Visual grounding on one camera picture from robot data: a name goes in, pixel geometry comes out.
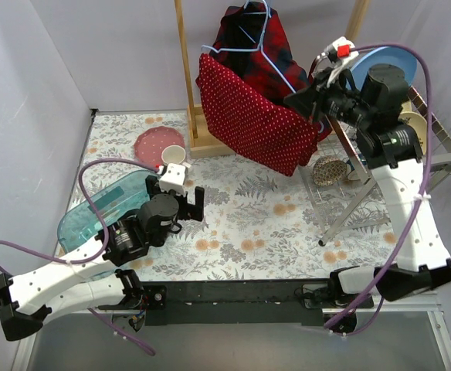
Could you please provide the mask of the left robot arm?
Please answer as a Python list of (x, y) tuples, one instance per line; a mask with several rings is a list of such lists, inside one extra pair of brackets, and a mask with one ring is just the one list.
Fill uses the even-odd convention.
[(145, 180), (148, 200), (134, 206), (64, 258), (25, 274), (0, 274), (0, 323), (10, 342), (37, 333), (52, 320), (88, 308), (162, 309), (165, 289), (144, 286), (123, 266), (162, 247), (181, 232), (183, 220), (202, 221), (205, 190), (195, 187), (188, 202), (161, 178)]

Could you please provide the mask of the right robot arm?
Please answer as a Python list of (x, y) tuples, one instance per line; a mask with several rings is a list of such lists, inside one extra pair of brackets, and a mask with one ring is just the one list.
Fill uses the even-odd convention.
[(334, 82), (327, 67), (313, 83), (285, 97), (298, 114), (318, 120), (328, 116), (356, 130), (356, 143), (385, 200), (401, 248), (389, 268), (349, 267), (331, 273), (329, 301), (345, 307), (365, 288), (385, 300), (432, 290), (451, 282), (451, 256), (441, 240), (426, 193), (429, 172), (415, 130), (400, 120), (409, 85), (393, 65), (372, 66), (360, 90), (350, 70)]

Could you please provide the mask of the red polka dot cloth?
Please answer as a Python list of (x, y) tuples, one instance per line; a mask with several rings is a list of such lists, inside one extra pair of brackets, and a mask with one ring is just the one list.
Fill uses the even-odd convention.
[(275, 105), (207, 54), (196, 83), (209, 133), (236, 154), (292, 176), (317, 151), (310, 119)]

